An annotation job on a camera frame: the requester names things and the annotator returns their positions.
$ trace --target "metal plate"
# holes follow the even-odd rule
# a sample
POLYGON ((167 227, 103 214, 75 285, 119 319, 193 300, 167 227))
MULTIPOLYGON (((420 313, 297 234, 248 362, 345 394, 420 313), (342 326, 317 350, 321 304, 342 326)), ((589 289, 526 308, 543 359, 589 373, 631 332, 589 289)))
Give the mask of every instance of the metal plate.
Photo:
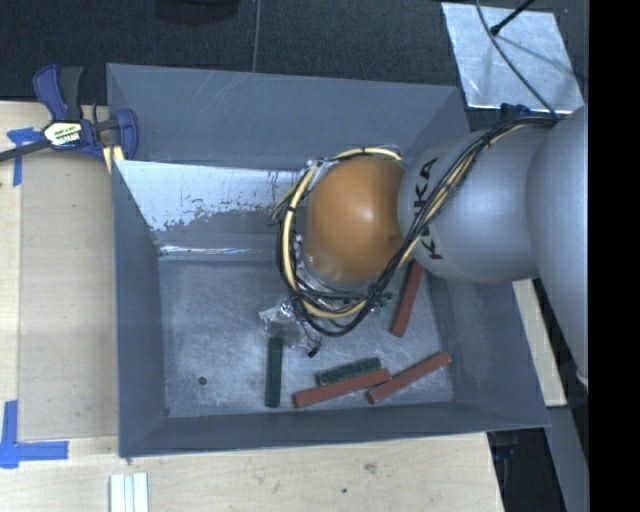
MULTIPOLYGON (((447 29, 467 105, 497 109, 502 103, 546 108, 518 79, 491 43, 475 6, 443 3, 447 29)), ((483 7, 489 27, 511 9, 483 7)), ((515 68, 558 113, 584 104, 571 62, 552 13, 524 11, 496 36, 515 68)))

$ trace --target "wooden block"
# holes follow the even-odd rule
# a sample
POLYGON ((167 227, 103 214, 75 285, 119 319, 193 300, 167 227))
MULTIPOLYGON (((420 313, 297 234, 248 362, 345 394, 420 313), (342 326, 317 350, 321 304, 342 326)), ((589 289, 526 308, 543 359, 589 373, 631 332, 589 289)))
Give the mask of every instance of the wooden block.
POLYGON ((390 379, 391 374, 389 373, 389 370, 386 368, 380 368, 379 370, 374 370, 350 379, 334 382, 333 384, 298 391, 297 393, 294 393, 291 398, 293 406, 296 409, 299 409, 300 407, 324 402, 325 400, 346 395, 347 393, 370 388, 371 386, 381 384, 390 379))
POLYGON ((282 388, 282 338, 269 338, 267 352, 267 381, 265 386, 264 405, 271 408, 280 407, 280 390, 282 388))
POLYGON ((336 366, 335 368, 329 368, 316 373, 316 384, 318 386, 325 386, 333 382, 338 382, 344 379, 350 379, 356 375, 362 375, 363 373, 371 372, 382 367, 380 359, 377 357, 369 357, 366 359, 360 359, 353 363, 343 364, 336 366))
POLYGON ((451 356, 447 352, 438 352, 437 354, 420 361, 417 364, 404 370, 402 373, 396 375, 393 379, 384 384, 372 389, 366 394, 367 400, 370 404, 378 403, 380 400, 385 399, 389 395, 392 395, 396 391, 400 391, 402 388, 407 387, 412 382, 430 374, 431 372, 442 368, 444 365, 451 362, 451 356))
POLYGON ((401 338, 404 336, 407 326, 409 325, 409 318, 411 318, 411 311, 413 310, 413 303, 416 300, 416 294, 418 293, 418 286, 420 285, 420 279, 424 269, 422 265, 416 260, 413 260, 407 271, 407 281, 402 291, 402 297, 400 298, 400 304, 396 311, 396 317, 393 321, 393 327, 391 328, 391 334, 401 338))

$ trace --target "blue tape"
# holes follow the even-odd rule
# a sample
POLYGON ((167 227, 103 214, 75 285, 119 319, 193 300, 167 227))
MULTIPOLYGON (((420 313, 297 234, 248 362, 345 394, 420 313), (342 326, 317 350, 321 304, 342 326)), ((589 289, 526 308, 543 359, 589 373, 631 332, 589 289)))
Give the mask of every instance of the blue tape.
POLYGON ((30 460, 66 460, 69 441, 19 443, 17 441, 18 401, 4 404, 2 441, 0 442, 0 468, 15 469, 20 462, 30 460))
MULTIPOLYGON (((33 128, 20 128, 18 130, 9 130, 7 137, 11 139, 17 148, 24 143, 38 142, 44 140, 44 136, 33 128)), ((17 187, 22 183, 22 157, 18 156, 13 164, 13 186, 17 187)))

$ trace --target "clamp handle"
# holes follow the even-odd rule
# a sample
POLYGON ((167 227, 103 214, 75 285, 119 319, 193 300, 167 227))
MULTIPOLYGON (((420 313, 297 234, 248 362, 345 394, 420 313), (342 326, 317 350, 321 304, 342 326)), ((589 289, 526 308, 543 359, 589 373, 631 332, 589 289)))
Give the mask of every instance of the clamp handle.
POLYGON ((51 121, 72 120, 82 117, 78 105, 78 84, 84 68, 49 64, 33 77, 33 87, 42 103, 51 114, 51 121))

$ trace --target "red stick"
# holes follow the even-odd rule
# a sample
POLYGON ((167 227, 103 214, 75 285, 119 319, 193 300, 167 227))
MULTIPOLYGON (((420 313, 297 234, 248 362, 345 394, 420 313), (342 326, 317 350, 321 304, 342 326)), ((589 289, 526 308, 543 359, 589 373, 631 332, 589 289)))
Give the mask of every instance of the red stick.
POLYGON ((402 338, 402 336, 404 336, 404 332, 407 330, 407 326, 409 325, 409 318, 411 318, 413 303, 416 300, 418 286, 420 285, 420 279, 422 278, 424 269, 420 263, 413 260, 407 273, 407 282, 405 283, 404 290, 402 291, 400 304, 396 311, 393 327, 391 328, 391 334, 398 338, 402 338))
POLYGON ((396 391, 400 391, 412 382, 430 374, 438 368, 442 368, 450 362, 451 356, 447 352, 438 352, 437 354, 407 368, 390 381, 369 391, 366 394, 367 400, 371 405, 378 403, 380 400, 387 398, 396 391))
POLYGON ((315 404, 317 402, 323 402, 331 398, 336 398, 353 391, 359 391, 360 389, 370 388, 376 384, 386 382, 391 379, 391 374, 386 368, 379 368, 369 373, 357 375, 350 379, 333 382, 332 384, 325 384, 324 386, 318 386, 317 388, 305 389, 304 391, 298 391, 291 397, 293 400, 293 406, 296 409, 300 407, 306 407, 307 405, 315 404))

